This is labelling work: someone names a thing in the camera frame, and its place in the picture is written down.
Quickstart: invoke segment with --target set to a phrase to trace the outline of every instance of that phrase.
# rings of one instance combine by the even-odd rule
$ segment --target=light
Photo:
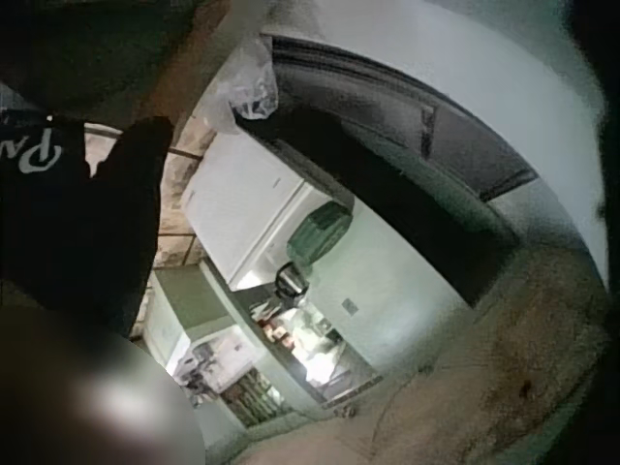
[[[242,289],[251,289],[260,286],[263,282],[261,279],[254,274],[254,271],[248,271],[248,273],[243,276],[239,284],[237,285],[237,289],[240,291]]]
[[[306,381],[315,381],[321,385],[324,385],[329,381],[336,367],[334,360],[334,353],[330,354],[316,354],[311,359],[303,362],[303,366],[306,367]]]

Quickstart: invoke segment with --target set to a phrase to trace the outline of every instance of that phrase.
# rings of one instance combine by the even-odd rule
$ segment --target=green container
[[[300,266],[313,264],[336,245],[352,221],[351,212],[335,201],[317,208],[303,220],[289,239],[289,258]]]

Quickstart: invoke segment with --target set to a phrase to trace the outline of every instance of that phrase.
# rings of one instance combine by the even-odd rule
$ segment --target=floor
[[[587,391],[607,342],[606,305],[588,260],[519,252],[431,371],[371,397],[354,418],[257,443],[234,464],[534,463]]]

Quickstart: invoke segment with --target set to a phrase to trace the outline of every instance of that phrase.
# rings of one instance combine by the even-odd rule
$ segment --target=kettle
[[[310,285],[293,262],[288,262],[275,275],[275,294],[289,307],[295,307]]]

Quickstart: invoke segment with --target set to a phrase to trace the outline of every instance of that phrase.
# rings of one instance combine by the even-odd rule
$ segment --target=plastic bag
[[[233,110],[246,119],[267,119],[277,108],[271,40],[257,37],[231,54],[202,95],[195,116],[218,132],[236,134]]]

